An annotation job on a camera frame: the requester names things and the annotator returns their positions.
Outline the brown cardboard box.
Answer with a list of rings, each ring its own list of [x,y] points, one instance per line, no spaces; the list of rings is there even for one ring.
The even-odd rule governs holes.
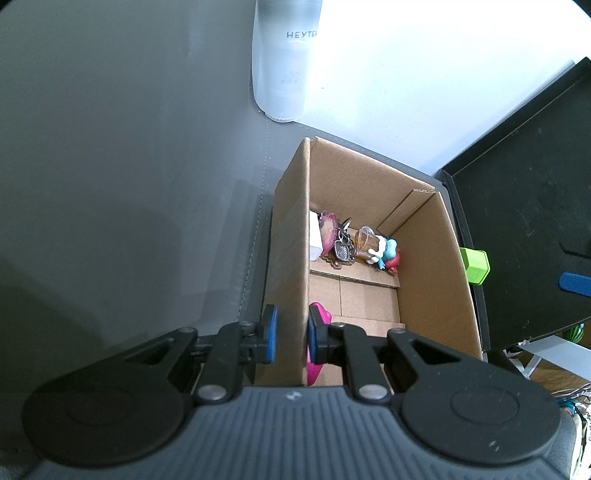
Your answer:
[[[391,275],[356,262],[335,269],[312,261],[308,215],[328,212],[397,240]],[[478,322],[454,227],[430,184],[322,138],[305,138],[274,191],[267,304],[277,308],[276,360],[256,384],[307,382],[308,306],[382,336],[396,325],[481,358]]]

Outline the magenta plastic toy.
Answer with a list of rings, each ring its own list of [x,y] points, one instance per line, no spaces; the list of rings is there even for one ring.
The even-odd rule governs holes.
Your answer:
[[[307,385],[315,384],[327,361],[332,314],[319,302],[308,307]]]

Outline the keychain bunch with charms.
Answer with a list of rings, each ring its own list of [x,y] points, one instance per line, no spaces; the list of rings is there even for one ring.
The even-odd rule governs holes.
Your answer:
[[[320,257],[335,269],[360,262],[391,275],[398,274],[401,250],[394,238],[385,237],[367,225],[352,233],[352,219],[339,221],[335,213],[315,215],[315,224],[320,229]]]

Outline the white charger cube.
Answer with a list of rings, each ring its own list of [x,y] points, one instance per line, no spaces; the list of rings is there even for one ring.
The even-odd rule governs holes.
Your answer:
[[[311,262],[315,262],[322,255],[322,234],[320,222],[318,221],[318,213],[308,211],[308,258]]]

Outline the watermelon patterned ball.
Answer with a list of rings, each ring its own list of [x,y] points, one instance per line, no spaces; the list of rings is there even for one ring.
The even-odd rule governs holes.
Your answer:
[[[565,338],[575,344],[578,344],[584,337],[585,333],[585,324],[579,324],[569,328],[567,331],[564,332]]]

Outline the white Heytea bottle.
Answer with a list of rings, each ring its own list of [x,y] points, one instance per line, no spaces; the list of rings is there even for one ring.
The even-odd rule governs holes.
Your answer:
[[[304,114],[308,58],[318,34],[321,1],[257,1],[252,28],[252,90],[277,123]]]

